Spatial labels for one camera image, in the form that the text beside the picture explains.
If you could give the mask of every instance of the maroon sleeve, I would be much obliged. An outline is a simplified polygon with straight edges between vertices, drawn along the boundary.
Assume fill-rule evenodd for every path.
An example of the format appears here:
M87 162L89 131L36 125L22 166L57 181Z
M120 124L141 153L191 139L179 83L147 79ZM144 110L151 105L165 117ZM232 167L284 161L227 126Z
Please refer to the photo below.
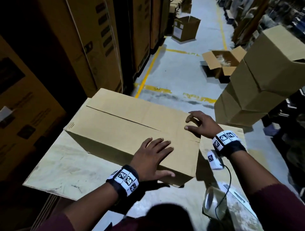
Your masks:
M305 205L285 185L270 185L249 198L264 230L305 230Z
M74 228L67 216L60 213L50 217L36 231L74 231Z

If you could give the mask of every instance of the warehouse aisle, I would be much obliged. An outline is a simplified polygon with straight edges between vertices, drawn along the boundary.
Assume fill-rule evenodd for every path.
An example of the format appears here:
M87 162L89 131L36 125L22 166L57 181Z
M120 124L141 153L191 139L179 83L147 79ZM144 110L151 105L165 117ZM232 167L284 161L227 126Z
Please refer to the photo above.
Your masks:
M215 0L193 0L191 15L201 19L196 39L181 43L167 37L163 46L150 56L132 96L184 112L200 110L215 119L214 103L227 84L207 77L201 54L231 49L234 29L226 24L223 14ZM263 133L262 122L255 123L253 131L245 131L245 137L248 148L263 152L272 174L296 193L288 182L283 158Z

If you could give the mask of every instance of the cord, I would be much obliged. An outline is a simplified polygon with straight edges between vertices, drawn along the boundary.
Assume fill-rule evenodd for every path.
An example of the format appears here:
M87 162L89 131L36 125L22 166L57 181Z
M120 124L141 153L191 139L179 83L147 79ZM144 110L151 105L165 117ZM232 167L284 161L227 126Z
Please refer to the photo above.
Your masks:
M226 196L227 196L227 194L228 194L228 192L229 192L229 189L230 189L230 187L231 187L231 181L232 181L232 176L231 176L231 172L230 172L229 168L228 168L226 165L222 165L222 166L226 167L227 170L229 171L229 174L230 174L230 183L229 183L229 187L228 187L228 189L227 189L226 194L225 194L224 197L220 200L220 202L218 203L218 205L217 205L216 208L215 208L215 214L216 214L216 217L217 217L218 220L220 220L220 219L219 219L218 216L217 216L216 209L220 206L220 204L222 203L222 201L226 198Z

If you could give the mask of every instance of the hand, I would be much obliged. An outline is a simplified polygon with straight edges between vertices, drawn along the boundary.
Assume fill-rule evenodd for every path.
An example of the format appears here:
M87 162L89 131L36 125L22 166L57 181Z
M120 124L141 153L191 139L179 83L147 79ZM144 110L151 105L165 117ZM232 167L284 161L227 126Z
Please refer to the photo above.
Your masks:
M186 118L185 122L188 123L190 121L193 121L198 125L198 127L185 126L185 130L202 135L210 139L213 139L218 133L223 131L223 129L209 115L206 115L201 111L192 111L189 113L190 115Z
M163 138L152 141L152 138L146 139L139 150L135 153L130 166L133 167L138 175L139 181L157 180L164 176L175 177L175 174L168 170L157 170L157 166L174 148L168 147L170 141L164 141Z

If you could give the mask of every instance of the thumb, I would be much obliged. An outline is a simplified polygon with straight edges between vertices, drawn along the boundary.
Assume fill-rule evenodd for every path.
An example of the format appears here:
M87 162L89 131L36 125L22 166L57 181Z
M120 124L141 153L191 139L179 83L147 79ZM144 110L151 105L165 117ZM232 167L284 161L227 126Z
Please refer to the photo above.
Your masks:
M164 176L171 176L171 177L175 177L175 173L168 171L168 170L157 170L155 173L155 179L158 180Z
M185 129L185 130L188 130L188 131L190 131L190 132L198 133L199 127L196 127L196 126L185 126L184 129Z

